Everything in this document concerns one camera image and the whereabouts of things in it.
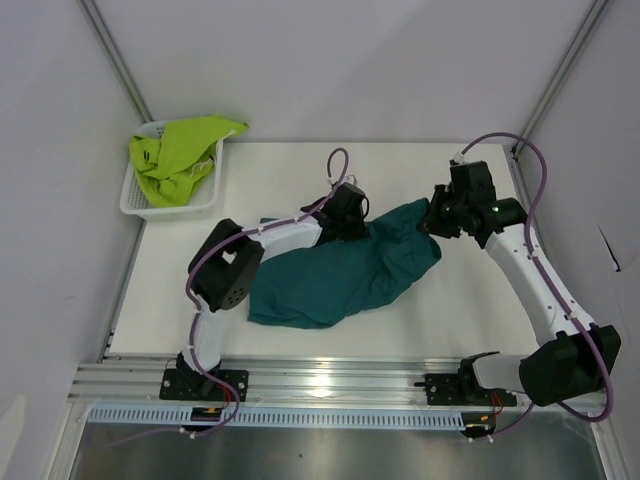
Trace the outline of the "teal green shorts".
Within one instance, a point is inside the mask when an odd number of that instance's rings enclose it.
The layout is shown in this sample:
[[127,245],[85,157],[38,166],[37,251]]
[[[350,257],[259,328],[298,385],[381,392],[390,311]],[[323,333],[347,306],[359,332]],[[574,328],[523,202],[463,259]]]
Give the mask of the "teal green shorts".
[[437,242],[418,229],[428,208],[425,198],[405,203],[369,222],[364,239],[296,249],[262,263],[248,320],[326,329],[393,303],[442,258]]

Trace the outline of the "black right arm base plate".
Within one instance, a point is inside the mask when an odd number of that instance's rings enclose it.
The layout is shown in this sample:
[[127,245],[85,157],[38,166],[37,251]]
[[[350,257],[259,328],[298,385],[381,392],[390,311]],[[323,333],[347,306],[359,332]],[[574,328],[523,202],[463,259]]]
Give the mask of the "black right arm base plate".
[[515,407],[517,397],[504,389],[485,389],[475,380],[453,373],[427,373],[413,384],[430,406]]

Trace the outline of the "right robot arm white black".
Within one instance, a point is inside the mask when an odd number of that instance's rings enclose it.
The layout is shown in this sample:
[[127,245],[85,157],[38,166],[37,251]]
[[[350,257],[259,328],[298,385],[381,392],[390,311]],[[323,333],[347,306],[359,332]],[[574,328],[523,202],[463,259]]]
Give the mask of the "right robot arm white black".
[[450,163],[418,227],[437,237],[472,237],[498,265],[531,322],[537,349],[462,360],[458,395],[479,403],[494,389],[523,393],[537,406],[565,406],[575,397],[612,390],[621,347],[613,326],[600,327],[573,298],[538,245],[532,222],[515,198],[496,195],[484,161]]

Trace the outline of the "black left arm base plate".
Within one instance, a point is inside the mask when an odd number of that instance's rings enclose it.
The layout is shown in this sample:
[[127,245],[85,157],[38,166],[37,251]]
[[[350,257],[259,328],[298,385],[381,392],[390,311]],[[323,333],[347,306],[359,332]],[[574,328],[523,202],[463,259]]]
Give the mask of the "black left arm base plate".
[[232,387],[241,402],[246,400],[249,386],[249,372],[238,369],[214,368],[209,372],[213,377],[225,383],[221,385],[201,373],[193,370],[182,355],[176,359],[175,365],[164,370],[159,398],[176,401],[233,401]]

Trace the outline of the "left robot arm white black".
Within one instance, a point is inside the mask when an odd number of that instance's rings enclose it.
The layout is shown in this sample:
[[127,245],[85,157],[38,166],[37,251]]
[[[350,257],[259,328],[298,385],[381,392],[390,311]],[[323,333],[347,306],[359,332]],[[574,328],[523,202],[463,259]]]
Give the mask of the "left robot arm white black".
[[195,307],[188,342],[176,359],[182,388],[197,400],[209,398],[220,376],[227,312],[249,294],[259,266],[282,254],[336,240],[366,237],[368,199],[356,185],[336,183],[329,194],[293,217],[243,228],[220,221],[188,267],[186,293]]

